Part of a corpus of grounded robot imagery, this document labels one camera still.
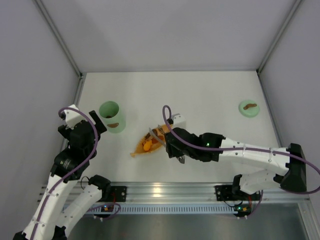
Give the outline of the metal tongs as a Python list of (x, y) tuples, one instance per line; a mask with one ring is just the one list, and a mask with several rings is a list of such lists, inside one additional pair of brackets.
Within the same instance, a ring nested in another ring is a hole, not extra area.
[[(157, 129), (162, 134), (162, 136), (158, 137), (154, 135), (152, 129)], [(166, 141), (165, 141), (166, 132), (164, 131), (163, 127), (161, 125), (158, 125), (156, 128), (149, 128), (148, 130), (149, 130), (149, 134), (166, 148)]]

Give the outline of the orange yellow food piece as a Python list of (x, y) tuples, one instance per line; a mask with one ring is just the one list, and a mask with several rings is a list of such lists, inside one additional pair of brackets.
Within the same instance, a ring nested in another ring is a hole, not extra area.
[(146, 142), (144, 143), (144, 145), (143, 145), (143, 150), (144, 150), (145, 152), (148, 152), (148, 151), (151, 149), (152, 146), (153, 146), (152, 140), (146, 141)]

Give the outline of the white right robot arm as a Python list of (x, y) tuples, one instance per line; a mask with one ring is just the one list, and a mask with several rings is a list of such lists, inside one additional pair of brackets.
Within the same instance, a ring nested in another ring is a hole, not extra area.
[(175, 127), (164, 135), (169, 158), (185, 156), (203, 162), (229, 162), (259, 168), (233, 178), (234, 195), (252, 195), (258, 191), (281, 188), (303, 194), (307, 191), (305, 155), (299, 144), (285, 148), (260, 148), (234, 141), (221, 134), (195, 135)]

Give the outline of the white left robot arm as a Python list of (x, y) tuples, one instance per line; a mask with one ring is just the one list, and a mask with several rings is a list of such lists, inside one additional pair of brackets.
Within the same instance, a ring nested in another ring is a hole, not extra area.
[(59, 110), (58, 115), (65, 120), (58, 132), (68, 141), (67, 147), (54, 158), (39, 206), (25, 229), (14, 235), (15, 240), (66, 240), (93, 204), (110, 196), (111, 182), (94, 175), (80, 195), (65, 207), (71, 191), (96, 156), (101, 134), (107, 128), (94, 110), (85, 115), (71, 105)]

